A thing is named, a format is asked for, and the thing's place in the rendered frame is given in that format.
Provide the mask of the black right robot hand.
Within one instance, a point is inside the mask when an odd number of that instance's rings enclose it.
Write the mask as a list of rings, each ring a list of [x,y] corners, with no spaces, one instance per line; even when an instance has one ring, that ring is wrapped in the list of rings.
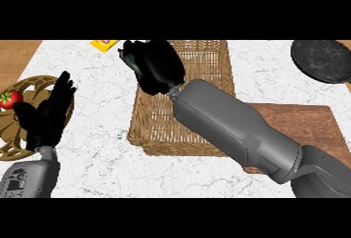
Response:
[[[134,62],[140,72],[136,74],[143,91],[155,96],[185,83],[186,69],[173,45],[167,40],[136,41]]]

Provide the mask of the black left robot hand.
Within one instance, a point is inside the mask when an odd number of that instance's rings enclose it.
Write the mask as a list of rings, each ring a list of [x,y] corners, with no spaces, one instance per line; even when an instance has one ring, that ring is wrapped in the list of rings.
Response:
[[[70,73],[62,72],[58,78],[49,98],[42,101],[39,107],[27,102],[13,103],[13,111],[19,126],[28,131],[27,150],[36,151],[43,146],[55,147],[61,141],[68,107],[77,88],[72,86]]]

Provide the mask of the rectangular wicker basket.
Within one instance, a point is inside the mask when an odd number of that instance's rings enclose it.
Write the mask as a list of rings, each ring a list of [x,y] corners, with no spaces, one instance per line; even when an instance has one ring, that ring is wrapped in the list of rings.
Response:
[[[170,40],[186,68],[186,83],[204,79],[235,96],[226,40]],[[146,155],[218,156],[220,149],[176,120],[168,95],[149,96],[137,87],[127,140]]]

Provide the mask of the yellow packet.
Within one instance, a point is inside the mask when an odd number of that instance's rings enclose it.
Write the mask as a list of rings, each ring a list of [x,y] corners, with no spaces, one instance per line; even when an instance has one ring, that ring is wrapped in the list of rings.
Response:
[[[117,45],[118,40],[93,40],[90,44],[106,53],[109,49]]]

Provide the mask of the red tomato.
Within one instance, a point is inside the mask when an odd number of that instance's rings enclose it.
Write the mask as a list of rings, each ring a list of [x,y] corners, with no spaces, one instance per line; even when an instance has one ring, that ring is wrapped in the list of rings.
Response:
[[[0,108],[9,110],[13,108],[13,103],[24,100],[24,95],[19,91],[9,90],[0,95]]]

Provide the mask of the black round pan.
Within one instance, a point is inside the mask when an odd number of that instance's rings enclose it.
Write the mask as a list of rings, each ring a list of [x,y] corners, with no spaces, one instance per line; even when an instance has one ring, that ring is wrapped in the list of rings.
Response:
[[[336,40],[295,40],[291,59],[301,72],[319,82],[351,83],[351,50]]]

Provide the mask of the brown wooden cutting board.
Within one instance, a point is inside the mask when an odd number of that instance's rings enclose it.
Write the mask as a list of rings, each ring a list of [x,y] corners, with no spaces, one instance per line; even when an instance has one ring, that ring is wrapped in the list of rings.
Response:
[[[351,168],[351,152],[328,106],[249,103],[266,122],[301,145],[313,145]]]

